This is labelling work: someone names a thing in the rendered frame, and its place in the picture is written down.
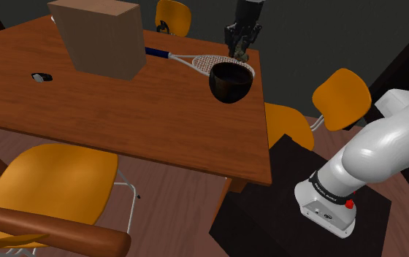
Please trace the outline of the orange chair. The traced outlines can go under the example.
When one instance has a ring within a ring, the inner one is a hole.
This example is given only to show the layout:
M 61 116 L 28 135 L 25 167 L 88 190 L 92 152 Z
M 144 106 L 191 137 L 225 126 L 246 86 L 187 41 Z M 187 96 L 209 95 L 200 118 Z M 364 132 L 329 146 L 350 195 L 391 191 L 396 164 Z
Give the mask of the orange chair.
M 157 32 L 186 37 L 191 26 L 191 11 L 178 1 L 159 0 L 155 24 Z
M 0 177 L 0 208 L 96 225 L 107 205 L 118 156 L 86 147 L 46 144 L 13 160 Z M 34 236 L 0 232 L 0 257 L 37 257 Z
M 266 103 L 265 115 L 269 146 L 287 135 L 302 147 L 314 148 L 313 132 L 320 126 L 329 131 L 345 129 L 360 120 L 370 109 L 372 98 L 366 83 L 349 69 L 341 68 L 318 86 L 312 95 L 315 108 L 321 113 L 310 125 L 298 110 Z

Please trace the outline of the brown wooden table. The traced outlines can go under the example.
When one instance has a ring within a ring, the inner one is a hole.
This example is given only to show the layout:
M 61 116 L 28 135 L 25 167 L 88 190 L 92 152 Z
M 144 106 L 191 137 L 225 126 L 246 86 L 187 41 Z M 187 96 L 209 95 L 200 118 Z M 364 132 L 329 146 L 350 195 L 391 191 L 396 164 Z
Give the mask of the brown wooden table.
M 51 74 L 38 83 L 32 73 Z M 49 16 L 0 31 L 0 129 L 269 185 L 260 77 L 233 104 L 208 78 L 150 56 L 130 81 L 78 72 Z

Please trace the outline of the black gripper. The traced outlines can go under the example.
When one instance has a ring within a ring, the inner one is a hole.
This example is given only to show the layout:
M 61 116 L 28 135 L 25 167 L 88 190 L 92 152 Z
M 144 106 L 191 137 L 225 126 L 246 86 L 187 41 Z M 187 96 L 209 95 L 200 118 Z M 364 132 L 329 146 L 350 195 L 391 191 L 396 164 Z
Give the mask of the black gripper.
M 239 37 L 247 36 L 246 47 L 253 44 L 262 26 L 258 24 L 262 9 L 262 0 L 237 0 L 235 21 L 224 28 L 225 44 L 229 57 L 234 57 Z

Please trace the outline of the brown cardboard box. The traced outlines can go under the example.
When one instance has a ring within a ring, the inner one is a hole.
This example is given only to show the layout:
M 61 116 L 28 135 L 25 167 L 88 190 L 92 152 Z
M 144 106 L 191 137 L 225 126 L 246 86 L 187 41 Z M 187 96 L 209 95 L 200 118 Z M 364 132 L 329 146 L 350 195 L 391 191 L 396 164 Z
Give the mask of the brown cardboard box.
M 47 5 L 77 71 L 131 80 L 146 64 L 140 5 L 120 0 Z

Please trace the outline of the dark brown bowl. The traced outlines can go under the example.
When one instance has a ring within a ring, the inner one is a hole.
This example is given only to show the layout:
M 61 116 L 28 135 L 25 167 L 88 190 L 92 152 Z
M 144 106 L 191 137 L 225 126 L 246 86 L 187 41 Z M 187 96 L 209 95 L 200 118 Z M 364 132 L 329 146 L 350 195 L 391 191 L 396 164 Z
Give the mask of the dark brown bowl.
M 233 104 L 243 99 L 252 83 L 252 71 L 236 63 L 218 63 L 210 70 L 210 91 L 217 100 L 225 104 Z

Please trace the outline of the small olive green object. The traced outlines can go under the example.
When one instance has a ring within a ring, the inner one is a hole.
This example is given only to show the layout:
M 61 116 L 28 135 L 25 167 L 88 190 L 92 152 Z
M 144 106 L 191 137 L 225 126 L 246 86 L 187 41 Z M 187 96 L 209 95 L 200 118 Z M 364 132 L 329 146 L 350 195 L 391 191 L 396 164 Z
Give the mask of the small olive green object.
M 242 42 L 239 42 L 234 49 L 234 58 L 243 63 L 247 62 L 249 55 L 243 50 Z

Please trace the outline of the black robot stand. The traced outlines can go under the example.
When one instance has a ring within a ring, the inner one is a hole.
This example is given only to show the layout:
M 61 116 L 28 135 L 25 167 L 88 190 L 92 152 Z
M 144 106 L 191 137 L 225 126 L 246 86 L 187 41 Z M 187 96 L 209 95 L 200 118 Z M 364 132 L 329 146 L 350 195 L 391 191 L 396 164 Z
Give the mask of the black robot stand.
M 271 186 L 228 192 L 210 228 L 229 257 L 381 257 L 391 201 L 368 186 L 353 198 L 356 225 L 341 239 L 306 218 L 294 186 L 325 159 L 282 136 L 270 148 Z

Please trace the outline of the small black and white object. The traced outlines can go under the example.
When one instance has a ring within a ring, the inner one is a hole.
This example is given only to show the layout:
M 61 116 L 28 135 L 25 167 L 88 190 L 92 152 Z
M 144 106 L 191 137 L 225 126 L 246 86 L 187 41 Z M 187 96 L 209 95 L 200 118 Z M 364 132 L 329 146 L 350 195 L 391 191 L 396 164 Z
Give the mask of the small black and white object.
M 41 73 L 41 72 L 32 73 L 31 77 L 38 83 L 49 82 L 53 80 L 53 77 L 51 74 L 46 74 L 46 73 Z

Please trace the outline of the brown wooden rounded bar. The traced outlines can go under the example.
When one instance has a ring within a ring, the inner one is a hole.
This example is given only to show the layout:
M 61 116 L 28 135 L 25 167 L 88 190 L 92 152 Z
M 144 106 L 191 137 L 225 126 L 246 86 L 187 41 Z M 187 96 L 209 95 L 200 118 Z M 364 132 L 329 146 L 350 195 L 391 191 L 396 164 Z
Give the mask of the brown wooden rounded bar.
M 87 257 L 126 257 L 131 246 L 126 232 L 4 208 L 0 208 L 0 232 L 12 236 L 32 234 L 30 242 Z

